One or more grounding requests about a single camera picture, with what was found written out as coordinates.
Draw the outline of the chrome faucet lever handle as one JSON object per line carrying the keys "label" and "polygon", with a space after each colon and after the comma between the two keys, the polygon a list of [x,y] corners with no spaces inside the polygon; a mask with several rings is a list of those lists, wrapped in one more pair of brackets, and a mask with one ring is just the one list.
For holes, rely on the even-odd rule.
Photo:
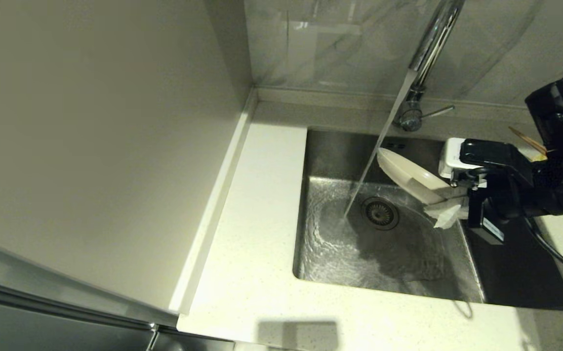
{"label": "chrome faucet lever handle", "polygon": [[435,110],[433,112],[426,113],[426,114],[422,115],[421,119],[441,116],[441,115],[444,115],[446,113],[449,113],[450,111],[453,111],[455,108],[456,108],[455,105],[446,106],[444,108],[440,108],[440,109]]}

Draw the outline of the cream round plate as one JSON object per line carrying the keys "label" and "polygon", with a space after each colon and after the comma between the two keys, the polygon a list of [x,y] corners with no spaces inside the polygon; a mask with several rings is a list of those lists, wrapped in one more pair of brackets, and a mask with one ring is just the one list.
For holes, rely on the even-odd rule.
{"label": "cream round plate", "polygon": [[397,186],[424,205],[441,203],[465,194],[464,189],[451,187],[442,178],[389,149],[378,149],[377,163]]}

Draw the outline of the stainless steel sink basin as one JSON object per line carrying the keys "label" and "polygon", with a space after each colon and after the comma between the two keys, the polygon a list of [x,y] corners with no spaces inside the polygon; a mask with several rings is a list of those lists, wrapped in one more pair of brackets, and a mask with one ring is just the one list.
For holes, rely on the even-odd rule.
{"label": "stainless steel sink basin", "polygon": [[[525,223],[507,224],[490,245],[464,221],[433,228],[423,204],[373,162],[347,218],[342,215],[377,136],[309,130],[293,272],[324,284],[467,303],[563,311],[563,268]],[[373,229],[361,204],[381,197],[398,209],[390,231]]]}

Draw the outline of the round metal drain strainer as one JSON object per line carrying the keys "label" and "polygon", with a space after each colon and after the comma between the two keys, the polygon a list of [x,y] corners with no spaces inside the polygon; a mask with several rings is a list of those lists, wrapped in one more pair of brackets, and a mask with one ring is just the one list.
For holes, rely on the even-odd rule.
{"label": "round metal drain strainer", "polygon": [[390,231],[400,221],[397,207],[381,197],[370,197],[361,204],[362,217],[378,231]]}

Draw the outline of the chrome kitchen faucet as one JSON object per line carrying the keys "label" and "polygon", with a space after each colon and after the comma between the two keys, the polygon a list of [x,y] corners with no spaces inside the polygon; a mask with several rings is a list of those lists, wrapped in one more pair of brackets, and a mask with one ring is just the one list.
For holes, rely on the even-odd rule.
{"label": "chrome kitchen faucet", "polygon": [[409,63],[409,69],[418,71],[418,76],[394,120],[395,126],[406,132],[415,132],[422,127],[421,116],[425,113],[422,111],[421,100],[426,92],[426,81],[446,46],[465,2],[466,0],[440,0],[438,2]]}

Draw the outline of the grey cabinet side panel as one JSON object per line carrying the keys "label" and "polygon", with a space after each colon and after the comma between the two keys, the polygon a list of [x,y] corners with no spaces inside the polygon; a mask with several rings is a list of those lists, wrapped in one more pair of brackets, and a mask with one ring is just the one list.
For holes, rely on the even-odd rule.
{"label": "grey cabinet side panel", "polygon": [[0,251],[187,313],[251,68],[244,0],[0,0]]}

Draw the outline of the stainless steel appliance front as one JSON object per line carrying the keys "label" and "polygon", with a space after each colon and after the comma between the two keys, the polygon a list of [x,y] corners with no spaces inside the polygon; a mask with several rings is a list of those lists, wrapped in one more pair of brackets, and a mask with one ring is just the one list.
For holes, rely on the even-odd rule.
{"label": "stainless steel appliance front", "polygon": [[0,286],[0,351],[234,351],[235,342],[183,333]]}

